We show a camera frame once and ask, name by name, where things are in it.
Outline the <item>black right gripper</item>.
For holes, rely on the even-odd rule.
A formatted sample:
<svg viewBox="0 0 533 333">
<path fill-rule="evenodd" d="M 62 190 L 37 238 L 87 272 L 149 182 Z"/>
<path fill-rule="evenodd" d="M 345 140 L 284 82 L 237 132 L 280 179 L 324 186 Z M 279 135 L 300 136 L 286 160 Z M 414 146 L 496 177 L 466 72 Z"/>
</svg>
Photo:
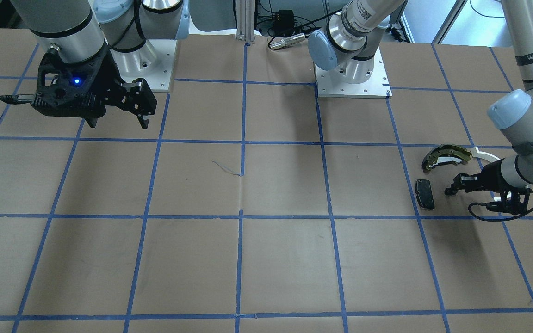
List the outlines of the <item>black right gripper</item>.
<svg viewBox="0 0 533 333">
<path fill-rule="evenodd" d="M 47 49 L 38 67 L 32 108 L 49 117 L 82 118 L 95 127 L 108 105 L 135 115 L 141 128 L 148 130 L 157 99 L 145 78 L 129 83 L 120 77 L 107 46 L 73 64 L 61 59 L 61 47 Z"/>
</svg>

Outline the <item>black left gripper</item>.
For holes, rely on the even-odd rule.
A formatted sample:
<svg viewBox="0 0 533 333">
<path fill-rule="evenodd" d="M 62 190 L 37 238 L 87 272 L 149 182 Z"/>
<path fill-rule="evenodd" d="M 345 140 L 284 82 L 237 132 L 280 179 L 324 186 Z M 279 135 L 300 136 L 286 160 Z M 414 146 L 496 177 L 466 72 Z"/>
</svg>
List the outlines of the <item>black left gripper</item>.
<svg viewBox="0 0 533 333">
<path fill-rule="evenodd" d="M 528 202 L 532 192 L 525 183 L 511 184 L 503 173 L 505 160 L 498 160 L 486 165 L 480 174 L 469 175 L 459 173 L 453 178 L 450 187 L 444 190 L 447 196 L 458 191 L 492 191 L 500 195 L 499 202 L 484 203 L 489 211 L 508 213 L 510 215 L 526 215 L 529 211 Z"/>
</svg>

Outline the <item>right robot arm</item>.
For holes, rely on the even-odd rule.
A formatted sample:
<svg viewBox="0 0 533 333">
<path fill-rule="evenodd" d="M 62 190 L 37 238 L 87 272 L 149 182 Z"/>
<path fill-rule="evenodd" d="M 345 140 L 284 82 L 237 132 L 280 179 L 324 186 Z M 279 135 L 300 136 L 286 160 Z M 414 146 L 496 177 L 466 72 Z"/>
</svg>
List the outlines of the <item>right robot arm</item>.
<svg viewBox="0 0 533 333">
<path fill-rule="evenodd" d="M 153 40 L 176 41 L 190 32 L 187 0 L 13 0 L 44 55 L 34 93 L 2 95 L 47 117 L 82 118 L 91 127 L 117 107 L 142 129 L 157 108 L 148 78 L 163 56 Z"/>
</svg>

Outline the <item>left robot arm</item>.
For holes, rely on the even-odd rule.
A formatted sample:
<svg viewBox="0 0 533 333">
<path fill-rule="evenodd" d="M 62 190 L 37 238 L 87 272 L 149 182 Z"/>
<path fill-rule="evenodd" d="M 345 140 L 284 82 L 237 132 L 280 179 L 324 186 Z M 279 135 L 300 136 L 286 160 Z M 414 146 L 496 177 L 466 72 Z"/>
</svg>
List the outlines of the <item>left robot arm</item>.
<svg viewBox="0 0 533 333">
<path fill-rule="evenodd" d="M 318 68 L 336 69 L 349 60 L 366 58 L 368 38 L 403 2 L 401 0 L 352 0 L 333 13 L 328 25 L 310 34 L 308 48 Z M 533 185 L 533 0 L 502 0 L 501 6 L 512 38 L 523 89 L 501 97 L 487 110 L 495 128 L 510 142 L 514 156 L 487 164 L 480 173 L 461 173 L 447 195 L 458 191 L 491 191 L 499 202 L 482 203 L 487 210 L 506 213 L 510 220 L 533 211 L 528 207 Z"/>
</svg>

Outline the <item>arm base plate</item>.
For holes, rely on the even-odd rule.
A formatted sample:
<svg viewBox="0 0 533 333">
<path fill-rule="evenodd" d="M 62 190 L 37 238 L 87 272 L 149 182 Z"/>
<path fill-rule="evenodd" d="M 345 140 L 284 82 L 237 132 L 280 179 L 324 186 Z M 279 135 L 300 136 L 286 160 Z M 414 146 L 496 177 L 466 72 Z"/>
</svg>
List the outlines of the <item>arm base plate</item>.
<svg viewBox="0 0 533 333">
<path fill-rule="evenodd" d="M 177 47 L 176 40 L 147 40 L 138 50 L 111 53 L 124 81 L 144 78 L 152 91 L 167 93 L 171 89 Z"/>
<path fill-rule="evenodd" d="M 314 70 L 320 97 L 389 99 L 393 95 L 379 48 L 372 59 L 349 59 L 332 70 L 315 65 Z"/>
</svg>

